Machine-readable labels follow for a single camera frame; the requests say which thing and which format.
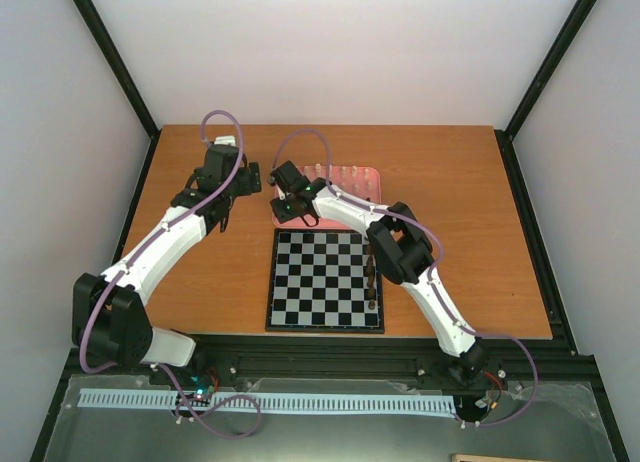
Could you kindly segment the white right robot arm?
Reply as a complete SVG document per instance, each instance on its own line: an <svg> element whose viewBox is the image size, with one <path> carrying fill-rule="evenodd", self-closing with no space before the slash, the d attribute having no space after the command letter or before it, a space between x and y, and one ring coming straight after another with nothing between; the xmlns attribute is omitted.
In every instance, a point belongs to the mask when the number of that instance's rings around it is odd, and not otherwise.
<svg viewBox="0 0 640 462"><path fill-rule="evenodd" d="M440 349L451 358L449 377L467 386L482 375L488 352L444 287L428 231L406 204L376 204L327 178L309 180L290 161L272 168L268 183L278 190L271 201L278 221L310 216L363 235L381 275L404 288L430 323Z"/></svg>

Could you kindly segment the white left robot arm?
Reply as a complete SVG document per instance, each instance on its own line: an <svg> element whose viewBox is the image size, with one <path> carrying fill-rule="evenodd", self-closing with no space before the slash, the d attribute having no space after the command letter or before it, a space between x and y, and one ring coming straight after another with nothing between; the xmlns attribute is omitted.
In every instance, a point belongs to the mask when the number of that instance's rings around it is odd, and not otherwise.
<svg viewBox="0 0 640 462"><path fill-rule="evenodd" d="M208 143L204 162L172 199L160 222L121 260L73 287L72 338L87 373L89 356L114 365L166 364L186 384L201 382L208 360L195 340L151 324L153 292L176 263L213 230L225 231L237 198L261 190L259 166L233 136Z"/></svg>

